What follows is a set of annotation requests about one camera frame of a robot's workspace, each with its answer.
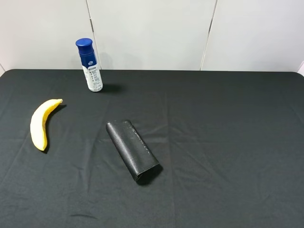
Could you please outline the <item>yellow banana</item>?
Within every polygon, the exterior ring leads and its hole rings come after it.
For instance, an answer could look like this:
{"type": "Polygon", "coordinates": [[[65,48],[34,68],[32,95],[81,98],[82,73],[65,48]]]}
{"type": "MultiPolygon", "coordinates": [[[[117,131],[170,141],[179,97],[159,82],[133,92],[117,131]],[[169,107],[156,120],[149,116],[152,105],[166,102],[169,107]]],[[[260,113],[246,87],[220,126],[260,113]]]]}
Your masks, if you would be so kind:
{"type": "Polygon", "coordinates": [[[46,121],[48,116],[63,102],[63,99],[50,99],[41,104],[33,113],[30,134],[34,146],[40,151],[47,147],[46,121]]]}

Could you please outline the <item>black leather case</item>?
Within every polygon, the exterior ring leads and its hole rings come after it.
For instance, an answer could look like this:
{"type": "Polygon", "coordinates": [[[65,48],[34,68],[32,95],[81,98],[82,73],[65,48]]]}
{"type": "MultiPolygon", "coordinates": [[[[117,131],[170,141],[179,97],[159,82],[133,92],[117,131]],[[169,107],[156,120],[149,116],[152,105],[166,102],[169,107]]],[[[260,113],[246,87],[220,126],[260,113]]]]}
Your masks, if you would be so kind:
{"type": "Polygon", "coordinates": [[[106,131],[135,182],[150,183],[162,167],[129,120],[110,121],[106,131]]]}

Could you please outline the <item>black tablecloth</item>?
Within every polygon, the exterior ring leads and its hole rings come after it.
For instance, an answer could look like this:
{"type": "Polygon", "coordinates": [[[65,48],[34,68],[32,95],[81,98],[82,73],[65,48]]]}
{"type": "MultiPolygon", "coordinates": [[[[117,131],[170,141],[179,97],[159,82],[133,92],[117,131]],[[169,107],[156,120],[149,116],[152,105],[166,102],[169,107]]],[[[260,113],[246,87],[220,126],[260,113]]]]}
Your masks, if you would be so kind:
{"type": "Polygon", "coordinates": [[[304,78],[294,72],[10,70],[0,78],[3,228],[301,228],[304,78]],[[63,99],[31,139],[33,113],[63,99]],[[134,181],[129,120],[162,171],[134,181]]]}

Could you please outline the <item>blue and white bottle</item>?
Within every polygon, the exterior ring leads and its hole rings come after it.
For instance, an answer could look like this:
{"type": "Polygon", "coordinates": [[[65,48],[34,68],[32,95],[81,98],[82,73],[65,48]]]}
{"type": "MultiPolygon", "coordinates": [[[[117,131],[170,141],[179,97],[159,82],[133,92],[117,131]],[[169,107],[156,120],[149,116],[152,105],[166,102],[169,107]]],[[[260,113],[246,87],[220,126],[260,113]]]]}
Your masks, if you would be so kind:
{"type": "Polygon", "coordinates": [[[85,74],[87,86],[92,92],[99,92],[103,88],[100,75],[99,64],[97,62],[93,41],[90,38],[81,38],[76,41],[83,72],[85,74]]]}

